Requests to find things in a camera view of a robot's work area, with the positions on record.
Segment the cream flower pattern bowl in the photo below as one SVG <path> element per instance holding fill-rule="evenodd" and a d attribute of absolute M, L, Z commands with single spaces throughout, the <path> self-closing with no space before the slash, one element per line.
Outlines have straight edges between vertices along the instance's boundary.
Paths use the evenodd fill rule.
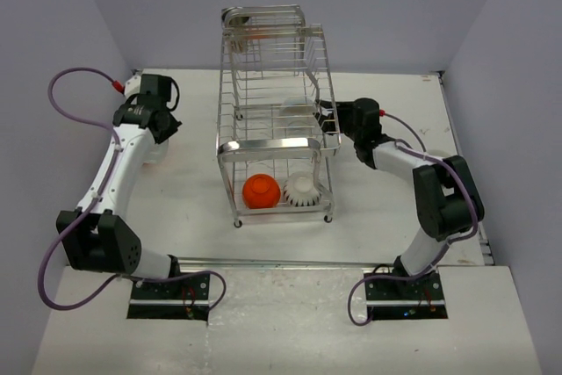
<path fill-rule="evenodd" d="M 430 149 L 427 151 L 427 156 L 431 156 L 436 160 L 439 161 L 444 161 L 446 159 L 449 159 L 450 157 L 454 156 L 455 154 L 452 154 L 450 152 L 447 151 L 443 151 L 440 149 Z"/>

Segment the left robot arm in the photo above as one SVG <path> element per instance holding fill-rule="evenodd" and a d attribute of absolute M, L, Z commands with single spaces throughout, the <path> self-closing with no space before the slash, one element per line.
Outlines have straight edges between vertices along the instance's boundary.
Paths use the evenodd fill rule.
<path fill-rule="evenodd" d="M 138 91 L 113 114 L 109 147 L 89 192 L 56 221 L 73 269 L 152 279 L 151 287 L 165 299 L 182 290 L 177 258 L 144 248 L 126 213 L 141 167 L 165 156 L 181 125 L 173 115 L 179 97 L 172 77 L 140 76 Z"/>

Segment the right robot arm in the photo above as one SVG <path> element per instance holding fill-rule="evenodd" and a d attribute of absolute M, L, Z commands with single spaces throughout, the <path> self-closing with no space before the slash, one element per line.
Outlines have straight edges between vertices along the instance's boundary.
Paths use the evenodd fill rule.
<path fill-rule="evenodd" d="M 416 151 L 383 132 L 385 113 L 377 101 L 317 102 L 316 118 L 326 134 L 340 131 L 353 141 L 357 159 L 371 169 L 409 182 L 420 228 L 407 250 L 394 261 L 393 291 L 403 299 L 423 287 L 422 277 L 441 261 L 450 246 L 478 233 L 485 210 L 464 157 L 440 157 Z"/>

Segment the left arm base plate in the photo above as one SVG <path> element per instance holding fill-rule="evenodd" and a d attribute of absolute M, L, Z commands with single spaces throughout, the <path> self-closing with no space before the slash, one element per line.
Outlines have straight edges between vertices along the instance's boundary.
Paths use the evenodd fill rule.
<path fill-rule="evenodd" d="M 129 320 L 208 321 L 210 274 L 173 283 L 133 285 L 127 308 Z"/>

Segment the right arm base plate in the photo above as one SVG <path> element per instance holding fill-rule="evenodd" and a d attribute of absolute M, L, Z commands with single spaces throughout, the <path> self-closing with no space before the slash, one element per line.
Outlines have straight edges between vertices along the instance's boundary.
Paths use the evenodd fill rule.
<path fill-rule="evenodd" d="M 414 282 L 368 281 L 364 286 L 367 314 L 372 321 L 447 319 L 440 275 L 431 272 Z"/>

